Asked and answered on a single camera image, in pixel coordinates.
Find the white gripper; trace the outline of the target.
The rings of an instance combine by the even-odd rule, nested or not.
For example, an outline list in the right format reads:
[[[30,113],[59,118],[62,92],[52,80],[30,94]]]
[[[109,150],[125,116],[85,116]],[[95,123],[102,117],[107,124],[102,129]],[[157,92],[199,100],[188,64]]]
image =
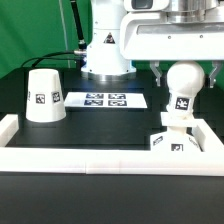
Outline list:
[[[203,22],[168,23],[164,13],[129,13],[120,30],[120,50],[131,60],[147,60],[161,85],[159,61],[224,60],[224,11],[208,11]],[[222,69],[221,61],[212,62],[209,87]]]

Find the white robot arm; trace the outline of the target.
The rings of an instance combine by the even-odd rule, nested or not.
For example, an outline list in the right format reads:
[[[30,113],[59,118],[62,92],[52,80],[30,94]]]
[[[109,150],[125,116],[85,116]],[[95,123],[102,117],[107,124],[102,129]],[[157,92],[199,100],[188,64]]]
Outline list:
[[[162,61],[210,61],[208,83],[224,63],[224,0],[91,0],[93,32],[82,73],[119,80],[148,61],[160,81]]]

